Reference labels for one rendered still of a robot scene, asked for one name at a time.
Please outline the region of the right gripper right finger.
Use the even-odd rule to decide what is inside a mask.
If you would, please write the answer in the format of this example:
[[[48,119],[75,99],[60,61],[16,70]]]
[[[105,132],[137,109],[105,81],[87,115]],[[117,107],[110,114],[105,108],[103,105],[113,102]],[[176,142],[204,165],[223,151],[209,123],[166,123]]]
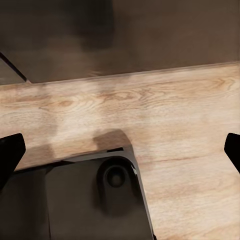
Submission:
[[[229,133],[227,135],[224,151],[240,173],[240,135]]]

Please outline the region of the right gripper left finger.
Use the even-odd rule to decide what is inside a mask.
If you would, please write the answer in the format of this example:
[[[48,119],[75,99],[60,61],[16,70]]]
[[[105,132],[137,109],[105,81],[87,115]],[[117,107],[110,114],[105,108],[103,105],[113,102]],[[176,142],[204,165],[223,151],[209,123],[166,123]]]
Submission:
[[[22,133],[0,138],[0,193],[26,152]]]

